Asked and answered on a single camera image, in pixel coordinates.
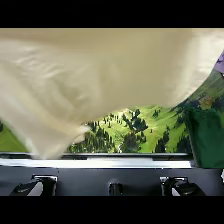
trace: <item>gray surface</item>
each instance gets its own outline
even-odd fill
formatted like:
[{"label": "gray surface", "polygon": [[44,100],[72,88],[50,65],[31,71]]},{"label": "gray surface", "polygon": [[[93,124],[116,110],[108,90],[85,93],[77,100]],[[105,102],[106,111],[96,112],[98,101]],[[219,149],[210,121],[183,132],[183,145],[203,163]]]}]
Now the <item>gray surface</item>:
[{"label": "gray surface", "polygon": [[161,195],[159,177],[187,176],[207,195],[224,195],[220,169],[54,169],[0,167],[0,195],[9,195],[33,174],[57,175],[56,195],[108,195],[110,182],[120,182],[124,195]]}]

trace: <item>purple cloth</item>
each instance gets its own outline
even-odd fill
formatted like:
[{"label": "purple cloth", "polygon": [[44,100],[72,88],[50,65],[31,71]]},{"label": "purple cloth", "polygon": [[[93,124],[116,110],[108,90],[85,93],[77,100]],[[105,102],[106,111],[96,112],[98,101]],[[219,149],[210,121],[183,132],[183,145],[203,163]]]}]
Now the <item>purple cloth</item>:
[{"label": "purple cloth", "polygon": [[214,69],[218,72],[224,73],[224,52],[220,55]]}]

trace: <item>green cloth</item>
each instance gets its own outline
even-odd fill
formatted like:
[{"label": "green cloth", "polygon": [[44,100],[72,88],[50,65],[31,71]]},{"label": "green cloth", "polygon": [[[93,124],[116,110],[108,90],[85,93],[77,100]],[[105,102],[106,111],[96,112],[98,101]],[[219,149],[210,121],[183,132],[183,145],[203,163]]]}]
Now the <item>green cloth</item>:
[{"label": "green cloth", "polygon": [[193,154],[202,168],[224,168],[224,128],[214,109],[185,108]]}]

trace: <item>white object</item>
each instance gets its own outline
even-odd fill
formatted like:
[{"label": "white object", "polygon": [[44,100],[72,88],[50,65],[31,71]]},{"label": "white object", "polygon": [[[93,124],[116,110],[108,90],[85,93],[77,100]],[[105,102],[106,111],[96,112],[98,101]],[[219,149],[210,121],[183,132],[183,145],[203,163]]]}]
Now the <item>white object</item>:
[{"label": "white object", "polygon": [[175,106],[208,77],[224,29],[0,29],[0,117],[42,159],[131,106]]}]

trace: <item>white edge strip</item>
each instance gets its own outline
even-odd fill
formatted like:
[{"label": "white edge strip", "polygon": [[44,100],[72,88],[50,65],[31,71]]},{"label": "white edge strip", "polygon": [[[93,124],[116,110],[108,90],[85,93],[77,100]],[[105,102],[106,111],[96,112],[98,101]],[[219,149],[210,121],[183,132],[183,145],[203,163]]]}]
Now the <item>white edge strip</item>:
[{"label": "white edge strip", "polygon": [[0,166],[49,168],[192,168],[190,161],[152,161],[151,159],[32,160],[0,159]]}]

